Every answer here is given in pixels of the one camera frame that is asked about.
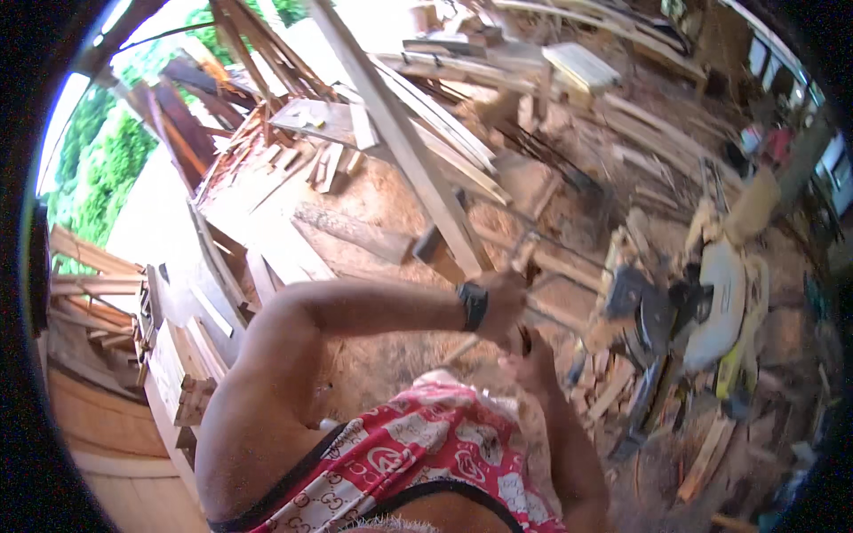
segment dirt floor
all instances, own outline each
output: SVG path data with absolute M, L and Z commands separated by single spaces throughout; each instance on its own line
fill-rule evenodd
M 564 40 L 571 40 L 574 31 L 571 28 L 566 28 L 566 31 L 569 35 L 565 36 Z M 696 119 L 726 117 L 740 127 L 736 123 L 738 117 L 732 117 L 731 110 L 719 101 L 706 98 L 701 106 L 695 103 L 693 88 L 687 82 L 666 78 L 645 62 L 640 62 L 634 72 L 622 45 L 603 33 L 578 33 L 576 37 L 578 42 L 599 53 L 600 57 L 624 77 L 630 78 L 627 86 L 617 90 L 617 94 L 671 122 L 710 150 L 718 152 L 722 139 L 697 126 Z M 523 100 L 520 114 L 524 115 L 525 106 L 530 105 L 529 100 Z M 607 216 L 600 222 L 603 227 L 597 228 L 600 231 L 597 240 L 591 240 L 588 236 L 584 238 L 581 233 L 589 230 L 589 220 L 592 217 L 601 220 L 601 211 L 590 210 L 584 198 L 569 187 L 561 187 L 558 190 L 536 222 L 536 229 L 554 240 L 553 243 L 544 244 L 549 252 L 566 261 L 577 261 L 564 247 L 575 248 L 588 259 L 580 262 L 584 264 L 584 268 L 591 269 L 593 274 L 596 274 L 596 269 L 599 268 L 594 265 L 603 264 L 609 234 L 623 222 L 630 207 L 630 195 L 637 183 L 642 182 L 661 194 L 668 194 L 677 199 L 689 200 L 696 194 L 695 190 L 691 190 L 693 184 L 686 183 L 683 177 L 676 177 L 678 182 L 674 183 L 673 187 L 636 167 L 628 167 L 614 159 L 612 146 L 631 146 L 630 142 L 614 131 L 590 122 L 582 113 L 577 113 L 567 105 L 555 103 L 550 106 L 542 133 L 553 141 L 554 149 L 563 153 L 578 167 L 587 170 L 610 194 L 608 202 L 603 206 Z M 240 176 L 229 187 L 227 184 L 214 183 L 210 188 L 209 197 L 201 206 L 212 223 L 249 245 L 260 238 L 275 239 L 276 225 L 290 218 L 293 206 L 298 201 L 309 201 L 366 223 L 413 236 L 421 235 L 427 228 L 427 219 L 407 183 L 395 168 L 377 159 L 369 159 L 363 170 L 339 194 L 317 194 L 308 189 L 304 180 L 297 175 L 250 213 L 247 206 L 252 202 L 247 200 L 247 197 L 254 198 L 252 195 L 257 194 L 252 192 L 249 182 L 260 179 L 271 178 Z M 512 185 L 525 189 L 532 196 L 536 193 L 533 189 L 541 186 L 541 183 L 520 181 Z M 474 223 L 498 231 L 513 242 L 531 228 L 530 222 L 523 217 L 514 217 L 483 201 L 476 201 L 469 215 Z M 683 247 L 687 226 L 664 220 L 654 214 L 651 219 L 652 244 L 662 253 L 664 259 L 672 259 Z M 451 289 L 448 281 L 424 264 L 409 261 L 402 267 L 397 267 L 362 248 L 301 223 L 294 224 L 338 275 L 399 280 Z M 485 247 L 496 267 L 500 268 L 507 263 L 508 251 L 491 243 L 486 243 Z M 771 228 L 764 232 L 760 244 L 755 245 L 754 252 L 760 253 L 770 266 L 771 302 L 775 299 L 790 301 L 792 295 L 794 298 L 798 295 L 802 297 L 803 274 L 810 268 L 791 240 L 778 229 Z M 536 295 L 543 301 L 579 317 L 586 317 L 594 308 L 596 300 L 595 294 L 559 277 L 539 287 Z M 772 345 L 774 354 L 792 353 L 791 357 L 809 359 L 810 356 L 803 348 L 802 336 L 791 333 L 792 321 L 801 331 L 808 329 L 808 321 L 802 310 L 779 310 L 780 313 L 795 315 L 787 316 L 785 320 L 781 316 L 775 316 L 775 312 L 771 312 L 765 324 L 763 336 L 772 339 L 765 344 Z M 543 329 L 546 339 L 554 346 L 557 368 L 568 368 L 577 332 L 569 331 L 541 317 L 529 318 Z M 326 397 L 325 405 L 318 407 L 318 413 L 336 420 L 347 420 L 377 403 L 386 401 L 410 386 L 418 375 L 441 365 L 444 358 L 466 338 L 466 335 L 460 333 L 394 333 L 330 343 L 328 352 L 331 357 L 323 373 L 323 383 L 330 384 L 331 391 Z M 528 463 L 531 478 L 552 504 L 555 504 L 548 474 L 548 445 L 544 438 L 541 411 L 535 402 L 524 397 L 515 385 L 502 376 L 496 365 L 497 356 L 498 350 L 495 346 L 481 343 L 456 363 L 455 371 L 464 382 L 487 389 L 491 395 L 519 399 L 519 413 L 525 433 L 530 439 Z M 819 381 L 815 381 L 813 375 L 801 381 L 800 394 L 804 400 L 799 408 L 804 417 L 810 406 L 809 394 L 814 390 L 814 384 Z M 784 409 L 780 407 L 778 391 L 763 393 L 753 408 L 757 417 L 767 413 L 780 418 L 786 416 Z M 707 530 L 711 514 L 723 507 L 733 496 L 749 494 L 755 500 L 752 503 L 755 507 L 759 496 L 775 486 L 780 471 L 760 467 L 756 460 L 746 454 L 749 432 L 746 426 L 740 425 L 729 445 L 731 453 L 726 454 L 716 475 L 702 494 L 690 503 L 676 503 L 678 486 L 699 453 L 712 417 L 713 413 L 709 413 L 698 418 L 678 435 L 664 434 L 655 438 L 636 458 L 624 463 L 611 464 L 605 461 L 607 480 L 612 489 L 611 516 L 619 530 Z M 792 414 L 788 418 L 796 420 L 798 417 L 799 414 Z M 609 414 L 603 420 L 603 423 L 595 426 L 593 434 L 600 456 L 605 457 L 612 447 L 621 419 L 618 414 Z M 784 452 L 783 443 L 791 438 L 788 433 L 796 433 L 795 425 L 786 422 L 774 429 L 773 440 L 777 444 L 771 451 Z M 762 445 L 750 442 L 752 446 Z M 745 507 L 738 511 L 748 513 Z

